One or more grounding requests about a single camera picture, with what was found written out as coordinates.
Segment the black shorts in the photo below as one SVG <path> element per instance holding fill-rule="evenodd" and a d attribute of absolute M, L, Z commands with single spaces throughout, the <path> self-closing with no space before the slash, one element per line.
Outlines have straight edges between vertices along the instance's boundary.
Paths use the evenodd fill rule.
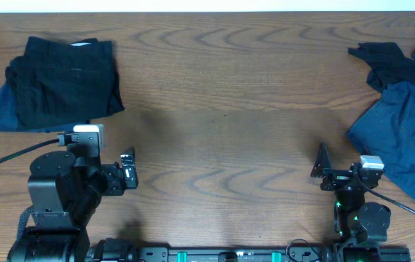
<path fill-rule="evenodd" d="M 111 41 L 72 45 L 31 36 L 5 76 L 21 131 L 86 122 L 125 109 Z"/>

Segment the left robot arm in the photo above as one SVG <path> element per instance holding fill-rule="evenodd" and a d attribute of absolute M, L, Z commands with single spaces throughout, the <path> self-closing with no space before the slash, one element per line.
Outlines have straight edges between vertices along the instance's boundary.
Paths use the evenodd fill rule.
<path fill-rule="evenodd" d="M 8 261 L 138 261 L 128 241 L 105 239 L 91 247 L 87 233 L 103 197 L 138 186 L 135 149 L 120 158 L 102 164 L 98 146 L 74 144 L 35 159 L 28 179 L 32 205 L 20 217 Z"/>

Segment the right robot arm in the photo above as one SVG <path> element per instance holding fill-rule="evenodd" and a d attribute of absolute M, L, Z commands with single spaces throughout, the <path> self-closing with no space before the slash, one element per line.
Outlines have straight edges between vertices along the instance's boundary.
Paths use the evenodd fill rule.
<path fill-rule="evenodd" d="M 387 241 L 391 210 L 365 200 L 365 193 L 379 185 L 384 174 L 380 157 L 362 155 L 347 170 L 332 168 L 327 146 L 321 143 L 310 176 L 320 178 L 320 189 L 332 191 L 334 228 L 340 239 L 320 252 L 321 261 L 403 262 L 410 261 L 406 247 L 382 247 Z"/>

